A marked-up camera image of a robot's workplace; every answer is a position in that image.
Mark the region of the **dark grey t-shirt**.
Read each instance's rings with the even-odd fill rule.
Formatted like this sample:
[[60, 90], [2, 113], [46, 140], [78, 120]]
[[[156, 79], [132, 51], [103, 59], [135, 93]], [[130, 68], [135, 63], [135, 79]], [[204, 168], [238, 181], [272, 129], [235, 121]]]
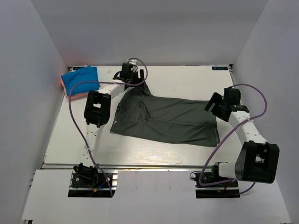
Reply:
[[110, 131], [170, 144], [215, 147], [220, 142], [216, 117], [205, 111], [207, 101], [165, 98], [147, 85], [124, 94]]

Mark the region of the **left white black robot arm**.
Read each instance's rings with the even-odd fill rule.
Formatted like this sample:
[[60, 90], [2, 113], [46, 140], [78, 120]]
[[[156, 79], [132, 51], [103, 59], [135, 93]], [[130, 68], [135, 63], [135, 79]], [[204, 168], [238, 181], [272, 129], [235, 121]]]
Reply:
[[136, 58], [129, 59], [122, 64], [121, 71], [114, 75], [111, 83], [88, 93], [84, 110], [88, 146], [81, 160], [84, 166], [94, 166], [94, 155], [99, 149], [103, 129], [110, 119], [111, 101], [127, 89], [144, 83], [147, 74], [138, 69], [137, 62]]

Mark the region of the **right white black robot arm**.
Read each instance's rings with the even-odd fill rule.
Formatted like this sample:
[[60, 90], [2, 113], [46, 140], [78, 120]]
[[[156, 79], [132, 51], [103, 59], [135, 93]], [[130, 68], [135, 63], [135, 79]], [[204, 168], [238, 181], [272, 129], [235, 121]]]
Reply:
[[232, 181], [259, 182], [271, 184], [276, 177], [279, 147], [269, 143], [257, 130], [254, 120], [263, 116], [251, 116], [249, 109], [241, 105], [241, 92], [235, 86], [225, 88], [224, 94], [214, 93], [205, 111], [211, 111], [217, 118], [228, 122], [232, 130], [218, 144], [212, 155], [219, 150], [228, 137], [236, 133], [242, 148], [236, 162], [218, 162], [212, 166], [212, 173], [205, 178], [201, 173], [201, 186], [222, 186]]

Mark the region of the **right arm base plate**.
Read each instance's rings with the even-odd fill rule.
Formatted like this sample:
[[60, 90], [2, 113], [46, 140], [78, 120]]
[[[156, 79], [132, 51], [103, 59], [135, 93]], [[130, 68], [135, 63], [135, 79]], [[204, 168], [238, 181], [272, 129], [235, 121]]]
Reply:
[[193, 171], [190, 173], [190, 179], [195, 182], [195, 194], [197, 199], [221, 199], [221, 198], [239, 198], [240, 191], [238, 181], [230, 181], [222, 184], [215, 184], [226, 180], [226, 178], [218, 177], [212, 172], [204, 173], [202, 183], [209, 184], [202, 186], [199, 182], [201, 172]]

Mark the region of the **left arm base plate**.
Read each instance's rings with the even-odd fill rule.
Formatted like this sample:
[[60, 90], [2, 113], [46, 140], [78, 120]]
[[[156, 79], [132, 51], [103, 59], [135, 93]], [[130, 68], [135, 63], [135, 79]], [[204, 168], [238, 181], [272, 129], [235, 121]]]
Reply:
[[116, 173], [102, 173], [82, 163], [73, 167], [68, 197], [111, 198], [117, 186]]

